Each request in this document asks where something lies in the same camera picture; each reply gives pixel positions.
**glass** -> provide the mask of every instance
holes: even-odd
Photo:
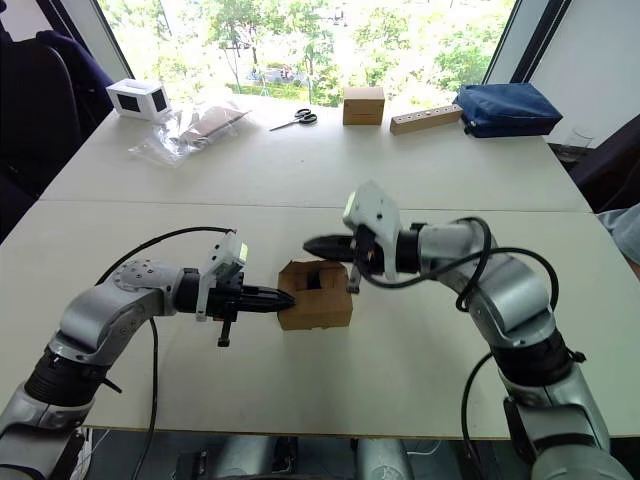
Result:
[[[98,0],[136,78],[325,106],[382,86],[407,107],[480,83],[514,0]]]

